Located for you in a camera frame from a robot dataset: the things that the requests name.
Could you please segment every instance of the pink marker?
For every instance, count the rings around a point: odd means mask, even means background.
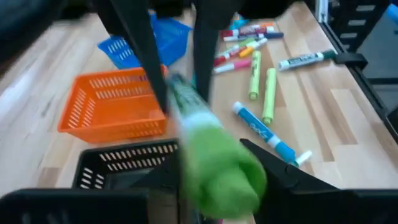
[[[214,69],[214,72],[216,74],[219,74],[221,72],[228,72],[228,71],[233,71],[233,70],[237,70],[240,68],[248,68],[251,66],[251,59],[244,59],[244,60],[240,60],[238,62],[234,62],[234,63],[228,63],[226,65],[217,67]]]

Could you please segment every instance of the orange basket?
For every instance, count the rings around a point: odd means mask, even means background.
[[[59,132],[90,143],[161,135],[165,129],[143,68],[76,77],[58,124]]]

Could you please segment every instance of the wooden table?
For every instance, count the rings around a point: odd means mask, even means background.
[[[192,23],[189,12],[182,21]],[[285,38],[270,40],[261,49],[259,101],[248,100],[247,69],[218,75],[211,102],[231,134],[269,151],[232,114],[233,103],[240,101],[260,116],[267,68],[285,58],[332,48],[304,4],[291,7],[276,28]],[[0,81],[0,195],[23,187],[71,186],[80,152],[97,146],[59,134],[57,123],[77,74],[115,69],[96,47],[107,36],[96,15],[55,24],[4,75]],[[191,74],[191,42],[186,56],[172,69]],[[311,161],[302,169],[326,182],[341,188],[398,187],[397,144],[345,66],[323,62],[280,73],[270,128],[298,154],[312,150]],[[167,134],[160,138],[174,136],[170,122]]]

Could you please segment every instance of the blue basket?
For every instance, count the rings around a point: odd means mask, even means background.
[[[191,28],[174,19],[156,19],[155,15],[151,15],[151,23],[160,62],[169,66],[187,51]],[[118,69],[141,67],[141,63],[122,37],[112,36],[99,43],[98,48],[108,55]]]

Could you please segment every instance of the yellow highlighter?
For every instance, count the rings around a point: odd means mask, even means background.
[[[251,52],[255,51],[257,48],[259,48],[261,45],[265,44],[268,41],[267,38],[263,38],[259,41],[253,41],[250,42],[246,45],[246,49],[244,49],[241,53],[239,53],[239,57],[246,57],[249,54],[251,54]]]
[[[274,119],[276,80],[276,69],[268,69],[266,94],[264,96],[264,107],[261,115],[261,120],[265,125],[270,125]]]
[[[256,100],[259,97],[260,85],[261,52],[255,51],[251,60],[251,78],[249,88],[250,100]]]

